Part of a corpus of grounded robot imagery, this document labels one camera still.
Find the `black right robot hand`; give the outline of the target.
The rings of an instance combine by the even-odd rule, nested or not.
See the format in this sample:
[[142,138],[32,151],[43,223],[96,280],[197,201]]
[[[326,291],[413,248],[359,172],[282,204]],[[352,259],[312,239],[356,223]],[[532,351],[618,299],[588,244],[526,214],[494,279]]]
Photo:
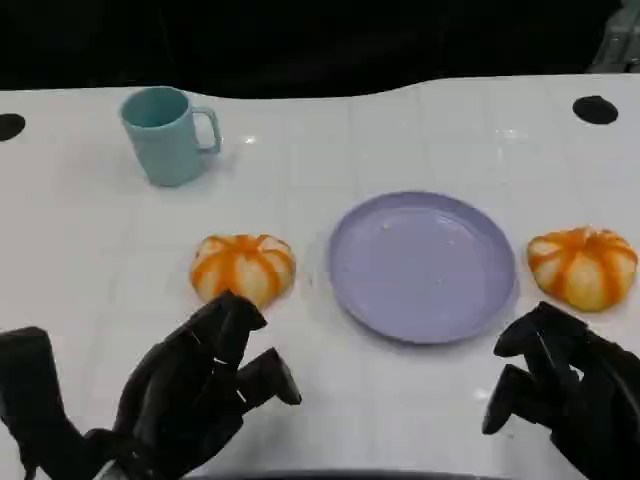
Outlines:
[[497,433],[511,416],[546,427],[559,452],[588,479],[639,476],[639,359],[547,303],[511,323],[494,347],[523,356],[504,367],[482,432]]

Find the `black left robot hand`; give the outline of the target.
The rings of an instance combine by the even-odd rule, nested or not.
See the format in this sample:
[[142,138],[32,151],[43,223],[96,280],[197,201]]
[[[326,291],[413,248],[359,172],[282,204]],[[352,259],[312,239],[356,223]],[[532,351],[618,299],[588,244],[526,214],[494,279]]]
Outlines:
[[300,404],[275,348],[242,361],[250,334],[266,324],[230,291],[197,310],[130,374],[112,428],[87,433],[99,459],[116,461],[130,479],[179,479],[217,455],[248,412],[272,398]]

